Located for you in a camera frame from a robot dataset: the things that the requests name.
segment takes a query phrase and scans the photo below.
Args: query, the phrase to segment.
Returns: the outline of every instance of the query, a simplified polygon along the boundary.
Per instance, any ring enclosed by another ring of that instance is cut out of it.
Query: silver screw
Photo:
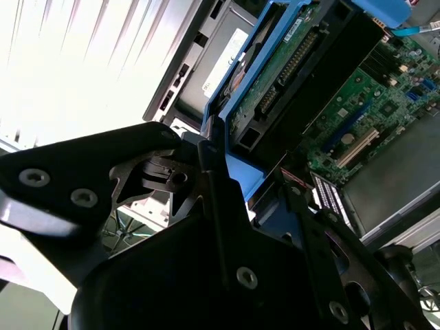
[[[70,195],[71,201],[82,208],[93,208],[98,203],[98,196],[90,189],[80,188]]]
[[[329,213],[329,219],[332,220],[332,222],[338,222],[338,218],[332,213]]]
[[[333,316],[342,324],[346,325],[349,323],[349,315],[345,310],[344,306],[336,301],[331,301],[329,303],[330,311]]]
[[[22,170],[19,174],[19,180],[22,184],[33,188],[44,187],[50,182],[50,176],[37,168],[28,168]]]
[[[247,289],[253,290],[259,283],[255,273],[247,267],[240,267],[236,270],[236,279]]]
[[[410,324],[408,321],[404,322],[404,328],[405,330],[415,330],[414,326]]]
[[[162,131],[161,134],[163,137],[167,139],[174,139],[174,135],[168,131]]]
[[[297,187],[291,187],[291,191],[292,191],[294,194],[296,194],[296,195],[298,195],[298,196],[301,196],[301,191],[300,191]]]

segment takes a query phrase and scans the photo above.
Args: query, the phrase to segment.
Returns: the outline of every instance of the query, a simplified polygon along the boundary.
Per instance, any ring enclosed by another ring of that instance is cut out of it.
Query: green circuit board
[[[339,186],[347,183],[391,141],[404,134],[408,125],[422,116],[435,116],[439,111],[439,61],[412,39],[400,40],[399,47],[388,41],[381,41],[378,45],[392,54],[400,65],[400,71],[391,75],[390,85],[379,84],[357,68],[305,132],[300,149],[306,152],[310,169]],[[434,83],[435,87],[426,88],[424,83],[428,82]],[[323,146],[332,135],[366,102],[369,107],[346,132],[349,134],[347,139],[338,140],[331,151],[323,152]],[[356,153],[346,166],[338,166],[338,159],[352,151],[353,144],[372,128],[379,132],[379,136]]]
[[[303,46],[306,35],[313,27],[313,18],[319,13],[319,5],[307,7],[303,13],[292,23],[286,32],[284,39],[275,50],[270,61],[263,68],[262,72],[251,86],[246,96],[241,101],[239,108],[234,112],[230,121],[230,134],[232,135],[241,125],[246,125],[244,118],[251,118],[253,111],[258,107],[267,90],[274,83],[277,77],[282,74],[282,70],[289,64],[292,54]]]

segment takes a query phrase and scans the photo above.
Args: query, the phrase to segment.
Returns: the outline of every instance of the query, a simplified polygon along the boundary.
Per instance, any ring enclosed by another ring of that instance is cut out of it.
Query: label
[[[203,94],[207,98],[210,98],[213,95],[215,89],[219,86],[219,83],[225,76],[226,72],[228,72],[232,62],[234,62],[235,56],[237,56],[241,46],[243,46],[247,38],[248,34],[246,32],[240,29],[235,30],[219,59],[212,68],[211,73],[201,87],[203,89]]]
[[[290,38],[294,35],[295,31],[299,28],[303,19],[297,19],[295,23],[292,25],[286,36],[284,37],[284,42],[288,42]]]

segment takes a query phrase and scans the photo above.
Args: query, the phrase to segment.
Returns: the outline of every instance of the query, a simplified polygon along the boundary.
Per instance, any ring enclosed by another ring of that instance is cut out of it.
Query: pci slot
[[[379,136],[379,131],[374,127],[369,129],[344,155],[336,161],[336,166],[342,168],[359,154],[371,141]]]

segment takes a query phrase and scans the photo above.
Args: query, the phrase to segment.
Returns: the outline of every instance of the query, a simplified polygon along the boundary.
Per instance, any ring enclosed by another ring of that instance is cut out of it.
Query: motherboard
[[[305,131],[310,169],[347,183],[415,120],[438,114],[439,84],[437,59],[409,37],[385,36]]]

